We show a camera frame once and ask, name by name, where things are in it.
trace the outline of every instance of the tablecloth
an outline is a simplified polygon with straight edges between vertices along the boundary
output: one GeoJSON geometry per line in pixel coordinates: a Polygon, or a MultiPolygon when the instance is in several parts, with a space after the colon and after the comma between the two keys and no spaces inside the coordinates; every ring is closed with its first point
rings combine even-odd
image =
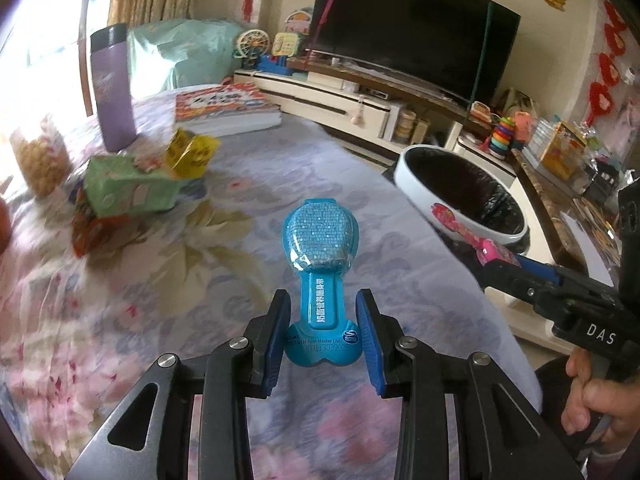
{"type": "MultiPolygon", "coordinates": [[[[174,95],[135,108],[139,131],[159,145],[172,134],[174,95]]],[[[95,120],[66,143],[81,165],[100,147],[95,120]]],[[[225,137],[205,188],[83,259],[71,249],[68,189],[40,202],[18,180],[8,190],[14,236],[0,259],[0,409],[46,478],[64,476],[160,354],[210,352],[263,313],[276,288],[299,309],[281,228],[305,198],[335,198],[360,225],[344,279],[351,319],[357,290],[371,288],[405,333],[445,354],[487,352],[540,406],[532,369],[471,274],[392,184],[317,124],[285,116],[278,128],[225,137]]],[[[376,396],[363,358],[343,368],[284,358],[273,395],[247,409],[257,480],[393,478],[400,403],[376,396]]],[[[455,452],[454,437],[450,446],[455,452]]]]}

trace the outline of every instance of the television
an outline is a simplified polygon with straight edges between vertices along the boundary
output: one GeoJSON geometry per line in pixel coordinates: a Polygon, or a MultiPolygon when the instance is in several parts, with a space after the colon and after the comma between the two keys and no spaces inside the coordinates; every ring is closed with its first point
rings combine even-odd
{"type": "MultiPolygon", "coordinates": [[[[312,37],[327,1],[316,0],[312,37]]],[[[491,0],[334,0],[313,49],[414,76],[465,105],[472,97],[489,104],[519,23],[518,14],[491,0]]]]}

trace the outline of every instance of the purple tumbler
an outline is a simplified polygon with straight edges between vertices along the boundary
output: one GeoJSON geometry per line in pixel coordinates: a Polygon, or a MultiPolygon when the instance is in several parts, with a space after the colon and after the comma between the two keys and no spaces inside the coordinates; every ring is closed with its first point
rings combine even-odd
{"type": "Polygon", "coordinates": [[[136,139],[127,66],[127,24],[117,23],[91,35],[91,72],[102,140],[119,152],[136,139]]]}

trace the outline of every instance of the green snack package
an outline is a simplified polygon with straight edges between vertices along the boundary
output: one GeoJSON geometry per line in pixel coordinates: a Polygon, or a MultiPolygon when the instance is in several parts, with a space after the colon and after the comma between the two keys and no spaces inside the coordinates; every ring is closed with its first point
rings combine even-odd
{"type": "Polygon", "coordinates": [[[184,184],[165,168],[140,171],[126,155],[92,156],[84,176],[84,191],[98,218],[166,211],[184,184]]]}

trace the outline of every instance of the clear plastic bag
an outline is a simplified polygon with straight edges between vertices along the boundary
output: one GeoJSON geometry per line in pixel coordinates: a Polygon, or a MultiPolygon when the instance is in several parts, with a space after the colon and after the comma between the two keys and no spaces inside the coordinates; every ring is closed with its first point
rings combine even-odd
{"type": "Polygon", "coordinates": [[[35,196],[49,195],[68,177],[69,154],[49,114],[40,123],[19,127],[9,140],[22,176],[35,196]]]}

